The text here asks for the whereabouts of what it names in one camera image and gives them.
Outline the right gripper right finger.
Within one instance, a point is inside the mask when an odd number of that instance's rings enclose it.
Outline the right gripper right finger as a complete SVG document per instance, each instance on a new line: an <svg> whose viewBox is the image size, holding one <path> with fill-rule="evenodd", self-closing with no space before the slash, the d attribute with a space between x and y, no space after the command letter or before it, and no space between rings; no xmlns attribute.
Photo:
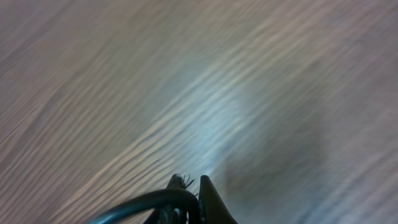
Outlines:
<svg viewBox="0 0 398 224"><path fill-rule="evenodd" d="M207 175L200 177L199 203L207 224L238 224Z"/></svg>

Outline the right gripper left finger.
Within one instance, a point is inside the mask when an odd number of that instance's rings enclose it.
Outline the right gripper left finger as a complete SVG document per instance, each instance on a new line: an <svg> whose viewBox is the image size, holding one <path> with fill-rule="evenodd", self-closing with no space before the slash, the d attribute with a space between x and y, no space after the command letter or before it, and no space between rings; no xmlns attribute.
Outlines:
<svg viewBox="0 0 398 224"><path fill-rule="evenodd" d="M174 174L170 178L166 189L185 190L187 186L188 183L185 181L185 176ZM155 208L144 221L144 224L186 224L187 221L187 211L181 208L181 204L174 197L170 204Z"/></svg>

